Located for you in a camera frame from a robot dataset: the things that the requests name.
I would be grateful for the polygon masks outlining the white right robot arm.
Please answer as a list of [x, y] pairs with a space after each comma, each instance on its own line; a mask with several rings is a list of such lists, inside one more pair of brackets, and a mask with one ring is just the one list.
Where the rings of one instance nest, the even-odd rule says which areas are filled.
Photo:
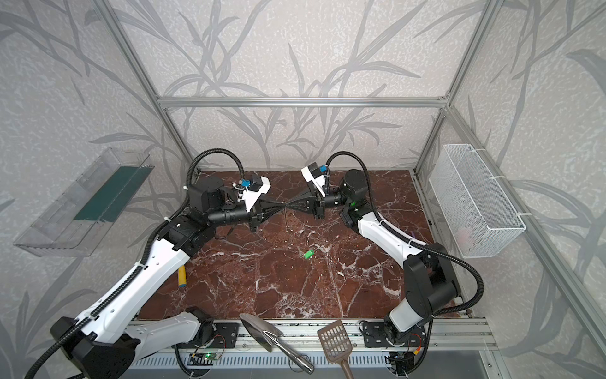
[[404, 300], [384, 319], [386, 333], [395, 339], [415, 326], [422, 326], [459, 296], [460, 287], [438, 243], [418, 241], [387, 221], [375, 208], [367, 175], [360, 170], [345, 173], [339, 186], [329, 185], [325, 166], [301, 169], [308, 189], [287, 206], [322, 218], [327, 208], [340, 206], [342, 222], [358, 235], [379, 246], [404, 271]]

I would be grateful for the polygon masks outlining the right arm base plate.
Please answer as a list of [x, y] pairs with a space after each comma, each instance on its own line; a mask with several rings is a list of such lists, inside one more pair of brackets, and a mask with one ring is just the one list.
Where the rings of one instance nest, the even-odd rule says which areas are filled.
[[425, 330], [414, 326], [410, 331], [401, 333], [386, 326], [385, 322], [360, 321], [358, 329], [364, 339], [365, 347], [405, 347], [418, 349], [425, 343]]

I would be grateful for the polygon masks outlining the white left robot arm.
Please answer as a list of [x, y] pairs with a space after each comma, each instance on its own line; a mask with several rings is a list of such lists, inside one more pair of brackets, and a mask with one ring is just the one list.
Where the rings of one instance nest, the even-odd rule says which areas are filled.
[[215, 238], [219, 226], [262, 222], [268, 208], [268, 178], [252, 175], [234, 186], [227, 203], [223, 180], [213, 176], [188, 184], [180, 213], [154, 230], [139, 262], [103, 297], [77, 317], [63, 317], [51, 328], [60, 350], [82, 378], [119, 378], [136, 361], [165, 348], [210, 338], [212, 319], [201, 310], [144, 326], [131, 321], [161, 285]]

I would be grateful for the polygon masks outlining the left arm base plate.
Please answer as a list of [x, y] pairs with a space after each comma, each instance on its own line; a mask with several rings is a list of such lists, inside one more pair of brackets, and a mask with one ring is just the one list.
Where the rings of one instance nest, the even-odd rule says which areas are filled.
[[214, 323], [214, 332], [208, 348], [212, 349], [235, 349], [238, 339], [239, 324], [236, 322]]

